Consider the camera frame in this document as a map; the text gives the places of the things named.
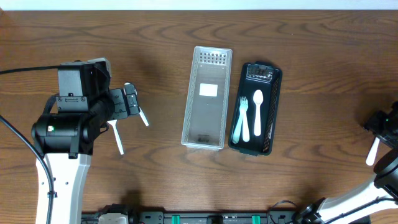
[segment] wooden table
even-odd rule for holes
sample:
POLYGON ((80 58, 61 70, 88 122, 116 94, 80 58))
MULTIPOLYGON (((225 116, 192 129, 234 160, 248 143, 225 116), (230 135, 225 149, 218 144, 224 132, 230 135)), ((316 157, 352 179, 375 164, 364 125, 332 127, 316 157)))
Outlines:
MULTIPOLYGON (((111 203, 168 211, 267 210, 279 200, 304 206, 341 195, 373 173, 373 141, 362 124, 397 98, 398 12, 80 11, 4 12, 0 70, 106 57, 111 88, 132 82, 150 126, 119 122, 125 155, 111 131, 95 142, 84 211, 111 203), (180 143, 193 48, 233 50, 227 136, 245 62, 284 71, 273 152, 219 152, 180 143)), ((0 77, 0 113, 29 139, 56 70, 0 77)), ((0 125, 0 223, 33 223, 35 157, 0 125)), ((389 149, 382 146, 378 157, 389 149)), ((395 223, 396 211, 374 223, 395 223)))

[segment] black utensil tray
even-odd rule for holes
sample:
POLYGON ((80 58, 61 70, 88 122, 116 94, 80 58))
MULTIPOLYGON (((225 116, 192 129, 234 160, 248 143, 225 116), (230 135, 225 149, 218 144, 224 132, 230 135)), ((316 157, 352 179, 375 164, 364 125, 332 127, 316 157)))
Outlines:
POLYGON ((269 63, 256 62, 245 63, 242 68, 241 79, 239 81, 238 94, 236 96, 234 115, 232 118, 231 129, 229 131, 228 145, 240 153, 253 156, 268 156, 272 151, 272 143, 274 140, 276 116, 278 111, 278 101, 280 84, 282 83, 282 70, 273 67, 269 63), (246 76, 250 65, 260 65, 267 69, 273 69, 272 78, 267 81, 253 80, 246 76), (261 115, 261 134, 254 135, 254 119, 256 113, 256 104, 253 102, 253 95, 256 90, 261 90, 263 102, 260 106, 261 115), (248 99, 249 108, 246 111, 248 117, 250 140, 244 142, 242 140, 243 128, 239 141, 235 144, 232 142, 233 132, 239 118, 240 97, 245 96, 248 99))

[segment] spoon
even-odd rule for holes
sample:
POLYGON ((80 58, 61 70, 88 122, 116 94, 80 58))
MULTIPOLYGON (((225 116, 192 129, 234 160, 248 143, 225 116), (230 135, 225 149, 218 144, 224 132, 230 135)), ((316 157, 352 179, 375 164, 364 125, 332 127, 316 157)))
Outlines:
POLYGON ((261 90, 256 90, 254 92, 253 101, 256 104, 256 118, 254 120, 254 135, 260 136, 260 134, 261 134, 260 105, 263 101, 261 90))

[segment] fork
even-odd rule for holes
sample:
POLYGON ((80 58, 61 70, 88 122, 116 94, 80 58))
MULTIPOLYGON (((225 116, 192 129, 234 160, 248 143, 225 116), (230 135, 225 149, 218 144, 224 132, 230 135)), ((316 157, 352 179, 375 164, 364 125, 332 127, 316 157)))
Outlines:
POLYGON ((241 107, 239 107, 239 112, 243 114, 243 133, 242 133, 242 139, 244 142, 248 142, 250 140, 250 134, 249 134, 249 125, 248 125, 248 116, 246 114, 246 111, 249 108, 249 102, 248 99, 244 96, 241 107))
POLYGON ((239 142, 239 138, 241 137, 242 131, 242 123, 243 119, 245 119, 246 127, 243 127, 243 141, 249 141, 249 127, 248 127, 248 119, 246 117, 246 111, 249 108, 248 99, 246 97, 241 96, 239 101, 239 118, 238 122, 236 123, 234 133, 232 135, 232 143, 236 144, 239 142))

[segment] label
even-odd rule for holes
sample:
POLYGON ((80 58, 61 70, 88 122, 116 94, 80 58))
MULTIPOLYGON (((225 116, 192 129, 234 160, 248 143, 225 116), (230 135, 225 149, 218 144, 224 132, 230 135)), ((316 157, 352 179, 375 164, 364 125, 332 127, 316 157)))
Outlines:
POLYGON ((199 95, 201 96, 217 96, 218 85, 201 83, 199 95))

